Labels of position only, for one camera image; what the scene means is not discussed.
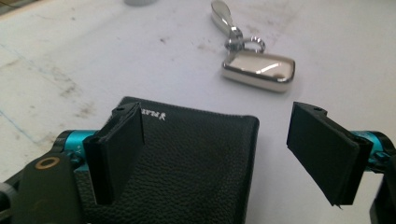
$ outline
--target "black rubber pad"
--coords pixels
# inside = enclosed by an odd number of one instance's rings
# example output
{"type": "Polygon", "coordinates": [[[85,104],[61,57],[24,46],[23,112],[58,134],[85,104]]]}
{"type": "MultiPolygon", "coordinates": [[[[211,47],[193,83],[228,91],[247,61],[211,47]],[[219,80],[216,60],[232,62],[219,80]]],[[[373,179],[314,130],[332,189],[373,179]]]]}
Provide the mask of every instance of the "black rubber pad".
{"type": "Polygon", "coordinates": [[[355,136],[314,105],[294,103],[288,148],[331,205],[352,204],[373,144],[355,136]]]}

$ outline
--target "blue anodized part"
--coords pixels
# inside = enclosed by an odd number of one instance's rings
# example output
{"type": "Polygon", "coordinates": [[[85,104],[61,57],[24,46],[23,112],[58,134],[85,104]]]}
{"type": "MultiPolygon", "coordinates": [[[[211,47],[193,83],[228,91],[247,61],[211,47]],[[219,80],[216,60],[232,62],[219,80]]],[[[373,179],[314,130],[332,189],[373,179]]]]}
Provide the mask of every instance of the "blue anodized part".
{"type": "Polygon", "coordinates": [[[386,159],[389,158],[388,153],[384,151],[381,141],[379,141],[378,137],[375,134],[368,131],[358,131],[358,132],[354,131],[352,133],[359,137],[365,138],[373,143],[373,147],[370,152],[370,157],[368,160],[369,163],[378,163],[381,161],[385,161],[386,159]]]}
{"type": "Polygon", "coordinates": [[[85,162],[85,149],[82,142],[89,136],[94,135],[97,130],[75,130],[69,134],[64,144],[64,151],[73,151],[76,156],[84,160],[84,164],[77,168],[77,171],[88,171],[87,162],[85,162]]]}

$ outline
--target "silver key fob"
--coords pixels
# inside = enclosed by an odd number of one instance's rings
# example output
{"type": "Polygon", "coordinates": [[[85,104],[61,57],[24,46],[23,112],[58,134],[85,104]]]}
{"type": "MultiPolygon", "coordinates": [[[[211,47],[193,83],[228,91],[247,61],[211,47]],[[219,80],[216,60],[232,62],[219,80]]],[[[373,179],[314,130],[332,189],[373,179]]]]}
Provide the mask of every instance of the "silver key fob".
{"type": "Polygon", "coordinates": [[[213,1],[212,12],[214,23],[229,37],[225,44],[229,55],[223,62],[222,74],[269,91],[287,91],[294,78],[295,61],[283,56],[265,54],[265,44],[256,36],[243,38],[240,29],[233,25],[230,9],[224,2],[213,1]],[[246,43],[255,43],[259,48],[247,49],[246,43]]]}

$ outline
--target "white table surface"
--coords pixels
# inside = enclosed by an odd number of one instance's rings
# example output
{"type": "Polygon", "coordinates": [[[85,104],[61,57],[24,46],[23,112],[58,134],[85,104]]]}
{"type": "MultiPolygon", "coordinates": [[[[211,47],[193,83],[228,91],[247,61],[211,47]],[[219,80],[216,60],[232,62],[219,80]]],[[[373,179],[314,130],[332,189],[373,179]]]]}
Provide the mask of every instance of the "white table surface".
{"type": "Polygon", "coordinates": [[[283,94],[221,76],[226,39],[209,0],[45,0],[0,17],[0,180],[68,129],[100,129],[123,96],[260,119],[247,224],[370,223],[382,175],[331,207],[287,149],[292,102],[396,141],[396,1],[228,0],[245,36],[291,57],[283,94]]]}

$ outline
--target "black leather pouch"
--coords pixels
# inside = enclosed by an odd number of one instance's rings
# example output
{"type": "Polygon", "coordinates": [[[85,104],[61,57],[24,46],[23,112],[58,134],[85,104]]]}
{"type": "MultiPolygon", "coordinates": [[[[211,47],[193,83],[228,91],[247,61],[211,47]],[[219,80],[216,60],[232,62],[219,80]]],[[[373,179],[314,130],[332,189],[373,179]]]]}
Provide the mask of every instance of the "black leather pouch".
{"type": "Polygon", "coordinates": [[[125,97],[140,102],[145,148],[120,199],[94,202],[77,173],[90,223],[244,223],[259,121],[125,97]]]}

